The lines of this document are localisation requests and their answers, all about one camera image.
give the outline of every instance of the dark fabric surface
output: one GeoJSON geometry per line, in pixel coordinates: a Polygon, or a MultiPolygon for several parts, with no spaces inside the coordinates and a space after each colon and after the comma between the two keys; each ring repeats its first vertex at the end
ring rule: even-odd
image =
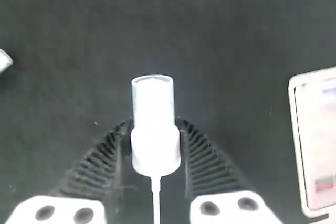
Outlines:
{"type": "MultiPolygon", "coordinates": [[[[300,210],[287,98],[294,74],[336,65],[334,0],[0,0],[0,222],[48,191],[132,114],[130,80],[175,79],[176,114],[225,148],[284,223],[300,210]]],[[[129,223],[151,222],[131,174],[129,223]]],[[[186,223],[163,180],[162,223],[186,223]]]]}

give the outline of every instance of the smartphone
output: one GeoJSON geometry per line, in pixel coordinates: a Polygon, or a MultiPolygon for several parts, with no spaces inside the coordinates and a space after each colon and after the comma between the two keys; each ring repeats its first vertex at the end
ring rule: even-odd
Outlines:
{"type": "Polygon", "coordinates": [[[293,77],[289,97],[301,201],[314,212],[336,204],[336,68],[293,77]]]}

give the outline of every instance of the white cap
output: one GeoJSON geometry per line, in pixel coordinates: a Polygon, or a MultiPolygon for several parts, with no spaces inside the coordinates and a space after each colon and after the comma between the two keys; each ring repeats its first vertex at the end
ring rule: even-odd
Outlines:
{"type": "Polygon", "coordinates": [[[174,81],[169,76],[149,75],[132,80],[135,127],[175,125],[174,81]]]}
{"type": "Polygon", "coordinates": [[[162,75],[137,77],[132,80],[132,96],[134,169],[148,177],[173,173],[181,163],[173,78],[162,75]]]}
{"type": "Polygon", "coordinates": [[[0,49],[0,73],[13,64],[11,57],[2,49],[0,49]]]}

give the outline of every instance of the phone screen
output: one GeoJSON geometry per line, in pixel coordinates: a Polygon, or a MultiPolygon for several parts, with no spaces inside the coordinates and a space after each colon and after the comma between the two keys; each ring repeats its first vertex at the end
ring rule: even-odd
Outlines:
{"type": "Polygon", "coordinates": [[[336,204],[336,78],[295,89],[307,205],[336,204]]]}

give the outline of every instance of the white object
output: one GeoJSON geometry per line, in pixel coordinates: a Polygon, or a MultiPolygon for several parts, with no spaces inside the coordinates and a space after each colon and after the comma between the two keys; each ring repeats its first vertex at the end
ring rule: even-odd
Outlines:
{"type": "Polygon", "coordinates": [[[336,68],[294,76],[288,93],[302,211],[336,223],[336,68]]]}
{"type": "Polygon", "coordinates": [[[137,77],[132,80],[132,96],[132,164],[135,171],[151,177],[154,224],[159,224],[161,177],[173,173],[181,164],[173,78],[162,75],[137,77]]]}
{"type": "Polygon", "coordinates": [[[190,224],[281,224],[263,199],[251,191],[204,195],[190,206],[190,224]]]}
{"type": "Polygon", "coordinates": [[[11,57],[4,50],[0,49],[0,73],[12,64],[13,60],[11,57]]]}
{"type": "Polygon", "coordinates": [[[104,206],[96,200],[35,196],[20,203],[6,224],[107,224],[104,206]]]}

